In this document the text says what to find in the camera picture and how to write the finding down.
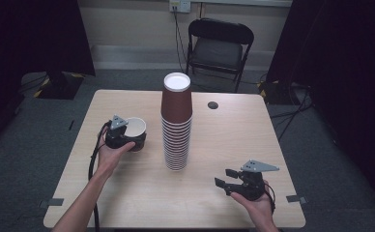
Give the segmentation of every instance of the person's left hand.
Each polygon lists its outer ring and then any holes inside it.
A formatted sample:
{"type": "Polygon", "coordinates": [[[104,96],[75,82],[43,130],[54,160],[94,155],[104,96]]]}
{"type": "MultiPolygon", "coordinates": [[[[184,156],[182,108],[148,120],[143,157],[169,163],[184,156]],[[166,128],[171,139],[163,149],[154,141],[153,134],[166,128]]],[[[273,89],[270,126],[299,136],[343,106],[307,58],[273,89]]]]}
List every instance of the person's left hand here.
{"type": "Polygon", "coordinates": [[[112,149],[105,145],[105,141],[103,139],[103,135],[106,134],[106,131],[108,130],[108,127],[105,127],[102,132],[102,136],[100,139],[99,144],[99,155],[98,155],[98,169],[106,171],[108,176],[111,176],[113,173],[113,170],[118,165],[120,157],[130,150],[135,143],[129,142],[125,144],[124,146],[118,148],[118,149],[112,149]]]}

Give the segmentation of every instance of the light wood table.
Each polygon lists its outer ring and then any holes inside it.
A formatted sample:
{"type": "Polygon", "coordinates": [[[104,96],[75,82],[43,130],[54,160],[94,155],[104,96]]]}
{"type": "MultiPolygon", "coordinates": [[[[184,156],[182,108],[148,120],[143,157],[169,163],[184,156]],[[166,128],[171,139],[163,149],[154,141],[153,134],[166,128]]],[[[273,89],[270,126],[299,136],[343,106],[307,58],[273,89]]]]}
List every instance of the light wood table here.
{"type": "MultiPolygon", "coordinates": [[[[280,168],[263,173],[275,192],[274,222],[281,228],[305,224],[299,202],[288,203],[295,189],[263,99],[258,95],[192,93],[193,121],[187,166],[171,171],[165,166],[160,121],[161,92],[99,90],[88,109],[44,218],[53,227],[87,184],[87,173],[97,133],[114,114],[139,117],[147,123],[145,147],[128,153],[106,182],[98,201],[101,227],[110,228],[250,228],[243,206],[215,186],[225,169],[240,170],[248,160],[280,168]],[[217,102],[210,109],[208,102],[217,102]]],[[[94,226],[91,217],[88,226],[94,226]]]]}

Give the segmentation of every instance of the chair seat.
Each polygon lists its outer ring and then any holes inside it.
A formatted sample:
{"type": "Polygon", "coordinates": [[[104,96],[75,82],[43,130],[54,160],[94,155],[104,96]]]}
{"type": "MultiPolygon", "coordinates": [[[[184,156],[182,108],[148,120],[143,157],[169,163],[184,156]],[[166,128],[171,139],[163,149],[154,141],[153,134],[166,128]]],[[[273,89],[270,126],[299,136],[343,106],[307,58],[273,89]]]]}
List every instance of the chair seat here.
{"type": "Polygon", "coordinates": [[[242,54],[243,48],[240,44],[199,38],[192,52],[190,64],[198,68],[208,66],[237,73],[241,69],[242,54]]]}

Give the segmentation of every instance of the carpeted floor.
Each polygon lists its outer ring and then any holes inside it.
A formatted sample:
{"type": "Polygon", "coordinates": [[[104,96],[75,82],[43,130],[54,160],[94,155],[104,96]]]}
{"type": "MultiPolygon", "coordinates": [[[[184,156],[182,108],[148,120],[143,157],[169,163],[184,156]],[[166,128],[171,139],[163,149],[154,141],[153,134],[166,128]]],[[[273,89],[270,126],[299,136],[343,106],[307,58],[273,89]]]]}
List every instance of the carpeted floor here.
{"type": "MultiPolygon", "coordinates": [[[[52,197],[97,90],[161,90],[163,78],[177,71],[97,70],[96,77],[84,79],[71,101],[33,98],[41,79],[24,85],[23,89],[28,89],[24,92],[26,98],[0,134],[0,231],[48,231],[43,226],[46,209],[39,204],[52,197]]],[[[231,80],[196,74],[191,76],[193,91],[233,91],[231,80]]],[[[263,74],[245,72],[239,93],[258,94],[255,83],[263,74]]],[[[42,75],[28,74],[23,82],[42,75]]],[[[271,115],[297,108],[268,105],[271,115]]],[[[288,122],[284,119],[272,119],[277,137],[288,122]]],[[[333,144],[327,125],[313,107],[294,118],[280,146],[298,195],[308,200],[303,204],[306,226],[284,231],[375,231],[375,193],[333,144]]]]}

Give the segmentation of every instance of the electrical outlet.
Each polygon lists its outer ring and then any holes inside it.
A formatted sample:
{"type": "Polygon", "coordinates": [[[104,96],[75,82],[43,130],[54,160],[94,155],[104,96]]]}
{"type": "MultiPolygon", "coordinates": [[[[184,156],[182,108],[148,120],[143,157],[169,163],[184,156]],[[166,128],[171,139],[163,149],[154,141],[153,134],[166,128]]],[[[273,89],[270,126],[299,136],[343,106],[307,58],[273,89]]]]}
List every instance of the electrical outlet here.
{"type": "Polygon", "coordinates": [[[169,0],[169,12],[190,13],[190,1],[169,0]]]}

